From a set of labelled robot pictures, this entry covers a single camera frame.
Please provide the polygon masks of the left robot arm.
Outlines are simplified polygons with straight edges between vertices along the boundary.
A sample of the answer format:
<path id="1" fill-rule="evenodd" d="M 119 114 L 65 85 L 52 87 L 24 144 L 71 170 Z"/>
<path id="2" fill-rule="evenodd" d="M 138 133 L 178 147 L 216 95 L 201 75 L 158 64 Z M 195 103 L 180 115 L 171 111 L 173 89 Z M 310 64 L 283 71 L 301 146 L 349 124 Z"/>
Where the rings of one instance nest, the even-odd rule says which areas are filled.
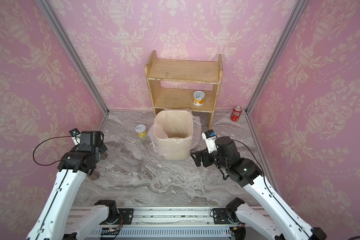
<path id="1" fill-rule="evenodd" d="M 69 227 L 66 226 L 77 192 L 86 178 L 93 174 L 100 156 L 107 147 L 101 131 L 72 131 L 76 145 L 65 153 L 50 196 L 28 240 L 84 240 L 101 223 L 115 224 L 122 220 L 115 201 L 100 200 L 95 206 Z"/>

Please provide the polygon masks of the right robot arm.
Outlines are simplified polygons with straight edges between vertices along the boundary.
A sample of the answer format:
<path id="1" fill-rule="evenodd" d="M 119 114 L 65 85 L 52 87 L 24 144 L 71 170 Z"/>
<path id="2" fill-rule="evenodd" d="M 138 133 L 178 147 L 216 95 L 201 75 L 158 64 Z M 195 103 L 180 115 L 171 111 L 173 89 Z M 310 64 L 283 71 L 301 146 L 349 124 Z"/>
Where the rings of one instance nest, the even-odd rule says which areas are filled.
<path id="1" fill-rule="evenodd" d="M 231 179 L 254 197 L 269 215 L 254 211 L 239 198 L 227 206 L 234 222 L 243 223 L 267 240 L 325 240 L 326 233 L 304 221 L 271 186 L 263 170 L 252 160 L 240 156 L 236 141 L 217 137 L 212 130 L 202 133 L 207 148 L 192 153 L 197 167 L 215 166 L 223 178 Z"/>

